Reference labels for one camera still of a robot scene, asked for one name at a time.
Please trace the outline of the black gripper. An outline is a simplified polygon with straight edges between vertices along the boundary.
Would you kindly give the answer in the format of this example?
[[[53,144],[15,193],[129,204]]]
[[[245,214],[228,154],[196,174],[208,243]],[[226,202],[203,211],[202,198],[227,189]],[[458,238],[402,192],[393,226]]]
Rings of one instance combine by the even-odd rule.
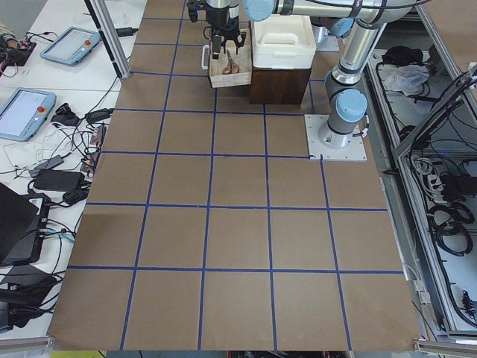
[[[231,40],[234,36],[236,54],[246,40],[246,32],[239,30],[240,1],[206,0],[204,10],[206,21],[210,25],[209,38],[212,39],[212,59],[217,60],[221,53],[221,38]]]

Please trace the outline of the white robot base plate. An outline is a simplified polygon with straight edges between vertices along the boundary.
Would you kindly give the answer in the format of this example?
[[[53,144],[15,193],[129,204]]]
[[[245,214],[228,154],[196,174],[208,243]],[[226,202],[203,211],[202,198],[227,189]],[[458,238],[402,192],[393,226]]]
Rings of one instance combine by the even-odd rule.
[[[336,134],[329,128],[328,118],[329,115],[304,116],[309,159],[365,162],[367,155],[359,125],[351,134]]]

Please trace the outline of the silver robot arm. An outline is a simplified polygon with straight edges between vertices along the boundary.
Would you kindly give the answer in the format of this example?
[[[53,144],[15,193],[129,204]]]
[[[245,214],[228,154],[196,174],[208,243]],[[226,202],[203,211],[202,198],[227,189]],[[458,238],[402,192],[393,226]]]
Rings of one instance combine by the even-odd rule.
[[[366,113],[367,99],[356,84],[370,53],[385,26],[418,5],[418,1],[188,1],[187,8],[192,22],[197,21],[199,11],[205,12],[214,59],[228,41],[235,41],[239,35],[240,7],[254,22],[272,14],[353,20],[344,54],[326,79],[331,113],[318,130],[323,145],[340,150],[350,144],[355,127]]]

